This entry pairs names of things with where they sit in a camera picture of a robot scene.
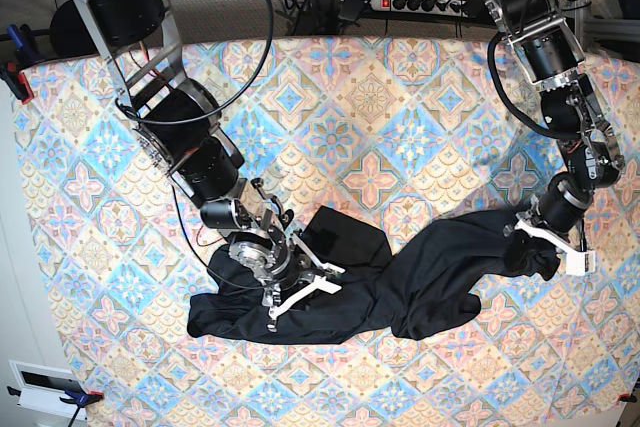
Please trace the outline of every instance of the table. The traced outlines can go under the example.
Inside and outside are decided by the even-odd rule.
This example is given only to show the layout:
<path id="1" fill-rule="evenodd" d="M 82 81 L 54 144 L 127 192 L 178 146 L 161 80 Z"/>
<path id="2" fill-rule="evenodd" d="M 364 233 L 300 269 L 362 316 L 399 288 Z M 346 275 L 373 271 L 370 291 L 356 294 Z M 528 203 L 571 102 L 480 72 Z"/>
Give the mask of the table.
<path id="1" fill-rule="evenodd" d="M 188 46 L 186 69 L 223 100 L 262 48 Z M 500 103 L 485 51 L 278 40 L 222 124 L 244 174 L 261 176 L 299 225 L 329 205 L 380 226 L 397 250 L 438 216 L 519 203 L 562 167 L 555 146 Z M 120 62 L 133 68 L 128 55 Z M 498 64 L 512 100 L 539 115 L 511 54 L 499 51 Z M 474 288 L 481 314 L 458 329 L 422 342 L 383 330 L 339 346 L 186 335 L 189 297 L 216 285 L 187 252 L 170 184 L 114 108 L 104 64 L 27 71 L 36 98 L 13 103 L 27 211 L 71 369 L 106 396 L 93 425 L 498 427 L 612 408 L 640 373 L 640 69 L 593 56 L 587 68 L 628 161 L 587 215 L 598 271 L 548 283 L 487 276 Z M 181 207 L 192 238 L 216 240 Z"/>

